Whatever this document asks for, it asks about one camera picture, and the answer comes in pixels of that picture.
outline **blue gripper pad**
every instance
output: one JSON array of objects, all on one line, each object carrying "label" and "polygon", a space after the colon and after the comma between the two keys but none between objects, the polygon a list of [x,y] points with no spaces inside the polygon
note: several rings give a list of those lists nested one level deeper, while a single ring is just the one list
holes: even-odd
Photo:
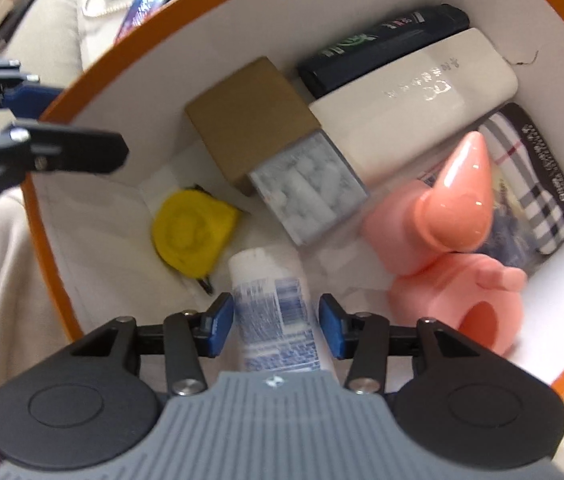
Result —
[{"label": "blue gripper pad", "polygon": [[507,471],[459,466],[414,444],[384,400],[328,372],[224,372],[193,397],[173,397],[137,447],[73,472],[11,463],[0,480],[564,480],[549,459]]},{"label": "blue gripper pad", "polygon": [[322,329],[327,345],[329,345],[331,354],[336,359],[345,359],[346,342],[344,341],[342,320],[336,316],[334,311],[328,307],[328,303],[322,298],[320,298],[318,318],[320,328]]},{"label": "blue gripper pad", "polygon": [[235,311],[235,301],[233,300],[233,296],[227,294],[224,300],[220,297],[216,301],[222,301],[222,303],[218,305],[218,310],[215,312],[213,317],[211,335],[209,336],[207,343],[207,357],[217,357],[220,355],[233,324],[233,313]]},{"label": "blue gripper pad", "polygon": [[5,90],[2,107],[11,110],[17,118],[39,119],[63,90],[63,88],[51,88],[37,83],[22,83],[15,88]]}]

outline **checkered pattern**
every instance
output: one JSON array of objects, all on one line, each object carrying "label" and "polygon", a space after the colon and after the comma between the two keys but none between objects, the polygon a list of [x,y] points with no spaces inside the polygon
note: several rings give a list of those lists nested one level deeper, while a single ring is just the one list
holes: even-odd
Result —
[{"label": "checkered pattern", "polygon": [[540,183],[518,131],[500,112],[480,126],[491,158],[500,167],[520,202],[542,254],[552,254],[564,241],[564,212]]}]

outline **black clamp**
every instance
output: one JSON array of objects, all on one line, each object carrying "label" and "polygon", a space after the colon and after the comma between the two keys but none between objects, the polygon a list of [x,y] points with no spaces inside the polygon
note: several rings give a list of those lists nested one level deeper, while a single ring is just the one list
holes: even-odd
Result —
[{"label": "black clamp", "polygon": [[0,132],[0,193],[24,181],[29,171],[111,173],[126,161],[120,134],[16,121]]},{"label": "black clamp", "polygon": [[0,108],[16,117],[37,119],[61,92],[41,85],[37,75],[20,72],[19,61],[0,59]]},{"label": "black clamp", "polygon": [[165,356],[167,397],[201,393],[199,357],[222,351],[232,322],[233,297],[224,293],[206,312],[172,314],[162,325],[123,316],[95,329],[0,388],[0,455],[75,470],[129,450],[166,402],[137,377],[140,356]]},{"label": "black clamp", "polygon": [[[345,388],[385,396],[400,427],[425,449],[485,469],[553,456],[564,404],[546,384],[435,319],[392,326],[320,298],[320,325],[339,359],[353,358]],[[384,394],[387,356],[412,357],[413,379]]]}]

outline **metal screw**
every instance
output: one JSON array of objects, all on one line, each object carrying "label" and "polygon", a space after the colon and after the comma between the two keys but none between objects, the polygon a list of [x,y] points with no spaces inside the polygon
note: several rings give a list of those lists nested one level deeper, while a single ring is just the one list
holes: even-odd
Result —
[{"label": "metal screw", "polygon": [[360,395],[374,394],[380,391],[380,383],[370,377],[353,379],[348,384],[348,389]]},{"label": "metal screw", "polygon": [[26,142],[31,138],[31,134],[24,128],[14,128],[9,132],[9,137],[15,142]]},{"label": "metal screw", "polygon": [[33,164],[35,165],[36,170],[44,171],[48,167],[48,160],[46,160],[46,156],[40,155],[36,157]]},{"label": "metal screw", "polygon": [[279,375],[274,375],[273,377],[266,379],[264,382],[271,388],[279,388],[280,386],[282,386],[282,384],[284,384],[284,379]]},{"label": "metal screw", "polygon": [[197,379],[182,379],[173,383],[173,393],[182,397],[188,397],[204,391],[204,384]]}]

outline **plaid card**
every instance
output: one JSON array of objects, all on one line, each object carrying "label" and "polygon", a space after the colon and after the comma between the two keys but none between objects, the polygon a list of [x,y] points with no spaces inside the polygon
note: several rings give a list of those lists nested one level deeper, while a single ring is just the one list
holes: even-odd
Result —
[{"label": "plaid card", "polygon": [[553,153],[515,103],[489,117],[479,131],[524,209],[539,252],[552,254],[564,241],[564,174]]}]

